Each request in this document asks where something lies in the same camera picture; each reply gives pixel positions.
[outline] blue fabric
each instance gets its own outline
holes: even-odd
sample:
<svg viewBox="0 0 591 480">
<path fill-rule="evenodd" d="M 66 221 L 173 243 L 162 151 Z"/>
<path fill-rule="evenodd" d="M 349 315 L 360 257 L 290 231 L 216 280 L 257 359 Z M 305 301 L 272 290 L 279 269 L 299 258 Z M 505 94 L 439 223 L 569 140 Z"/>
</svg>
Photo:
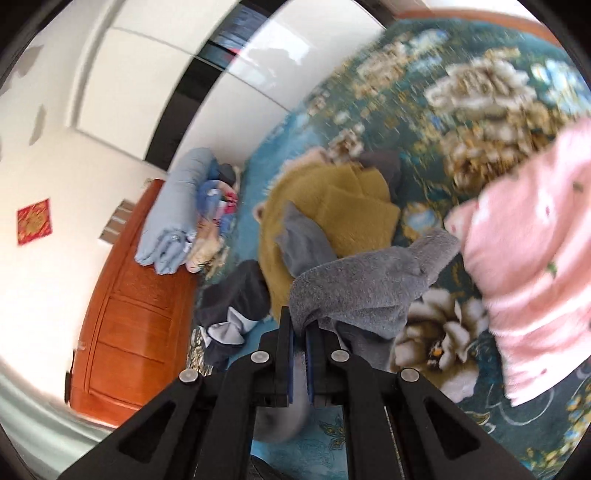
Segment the blue fabric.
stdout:
<svg viewBox="0 0 591 480">
<path fill-rule="evenodd" d="M 225 213 L 220 218 L 220 236 L 226 238 L 230 229 L 232 228 L 232 222 L 236 218 L 235 213 Z"/>
<path fill-rule="evenodd" d="M 197 191 L 197 211 L 204 217 L 211 216 L 217 211 L 217 206 L 222 200 L 222 192 L 217 189 L 219 180 L 208 180 L 199 187 Z M 216 189 L 217 192 L 214 195 L 209 195 L 210 190 Z"/>
<path fill-rule="evenodd" d="M 135 261 L 152 265 L 159 275 L 175 273 L 197 234 L 197 189 L 205 181 L 212 161 L 208 148 L 187 152 L 168 174 L 139 240 Z"/>
</svg>

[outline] black wardrobe trim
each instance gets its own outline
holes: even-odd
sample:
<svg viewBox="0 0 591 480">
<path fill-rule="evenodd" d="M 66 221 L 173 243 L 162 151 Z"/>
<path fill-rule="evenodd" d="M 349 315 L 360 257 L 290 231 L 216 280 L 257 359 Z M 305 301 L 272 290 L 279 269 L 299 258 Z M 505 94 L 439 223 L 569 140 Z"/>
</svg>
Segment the black wardrobe trim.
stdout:
<svg viewBox="0 0 591 480">
<path fill-rule="evenodd" d="M 168 170 L 191 121 L 222 73 L 222 69 L 199 58 L 189 63 L 156 126 L 146 162 Z"/>
<path fill-rule="evenodd" d="M 238 5 L 243 5 L 269 18 L 286 2 L 287 0 L 242 0 L 224 17 L 220 25 L 235 13 Z M 216 44 L 213 41 L 216 36 L 217 29 L 203 48 L 215 47 L 227 55 L 236 56 L 232 50 Z M 168 170 L 170 167 L 178 146 L 199 107 L 219 76 L 227 70 L 227 67 L 214 65 L 208 60 L 200 58 L 202 51 L 203 49 L 191 61 L 170 96 L 145 155 L 146 162 L 163 170 Z"/>
</svg>

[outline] white wall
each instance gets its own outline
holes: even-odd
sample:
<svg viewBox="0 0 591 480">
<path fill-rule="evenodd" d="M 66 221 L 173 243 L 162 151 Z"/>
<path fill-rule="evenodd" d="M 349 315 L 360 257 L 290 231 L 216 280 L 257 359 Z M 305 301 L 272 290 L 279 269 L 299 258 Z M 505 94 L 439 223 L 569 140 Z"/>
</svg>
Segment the white wall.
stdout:
<svg viewBox="0 0 591 480">
<path fill-rule="evenodd" d="M 13 70 L 0 96 L 2 155 L 29 144 L 38 111 L 46 115 L 43 134 L 64 128 L 70 114 L 75 75 L 85 63 L 86 40 L 105 9 L 116 0 L 74 0 L 28 46 L 37 56 L 28 73 Z"/>
<path fill-rule="evenodd" d="M 57 399 L 109 253 L 100 233 L 121 200 L 164 175 L 66 128 L 93 37 L 118 3 L 74 0 L 0 95 L 0 359 Z M 48 197 L 54 233 L 18 247 L 17 210 Z"/>
<path fill-rule="evenodd" d="M 90 295 L 109 254 L 98 240 L 125 198 L 163 176 L 84 134 L 43 136 L 0 162 L 0 356 L 41 391 L 63 398 Z M 50 199 L 53 234 L 17 246 L 16 211 Z"/>
</svg>

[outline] pile of clothes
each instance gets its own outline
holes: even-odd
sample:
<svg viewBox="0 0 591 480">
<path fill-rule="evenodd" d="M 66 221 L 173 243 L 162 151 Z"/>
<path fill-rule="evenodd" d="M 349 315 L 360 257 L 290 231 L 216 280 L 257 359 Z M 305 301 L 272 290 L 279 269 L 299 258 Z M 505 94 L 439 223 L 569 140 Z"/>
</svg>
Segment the pile of clothes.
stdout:
<svg viewBox="0 0 591 480">
<path fill-rule="evenodd" d="M 135 254 L 158 275 L 186 264 L 200 271 L 222 249 L 238 203 L 239 170 L 219 165 L 208 148 L 187 152 L 169 172 L 152 206 Z"/>
<path fill-rule="evenodd" d="M 271 306 L 267 284 L 256 260 L 240 263 L 224 280 L 205 288 L 195 311 L 204 342 L 204 362 L 225 369 L 245 335 L 267 317 Z"/>
</svg>

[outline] metal screw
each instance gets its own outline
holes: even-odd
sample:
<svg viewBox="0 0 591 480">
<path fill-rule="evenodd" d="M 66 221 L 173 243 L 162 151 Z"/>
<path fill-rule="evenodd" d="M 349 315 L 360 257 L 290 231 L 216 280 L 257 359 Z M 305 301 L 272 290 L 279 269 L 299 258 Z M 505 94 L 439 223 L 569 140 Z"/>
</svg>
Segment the metal screw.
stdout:
<svg viewBox="0 0 591 480">
<path fill-rule="evenodd" d="M 251 360 L 256 364 L 264 364 L 265 362 L 269 361 L 269 358 L 269 354 L 267 352 L 264 352 L 263 350 L 254 352 L 251 355 Z"/>
<path fill-rule="evenodd" d="M 183 383 L 192 383 L 199 378 L 199 372 L 193 368 L 186 368 L 178 374 L 178 379 Z"/>
<path fill-rule="evenodd" d="M 418 377 L 418 372 L 414 368 L 405 368 L 400 372 L 400 378 L 405 382 L 416 382 Z"/>
<path fill-rule="evenodd" d="M 349 352 L 345 350 L 335 350 L 330 354 L 330 357 L 335 362 L 346 362 L 349 359 Z"/>
</svg>

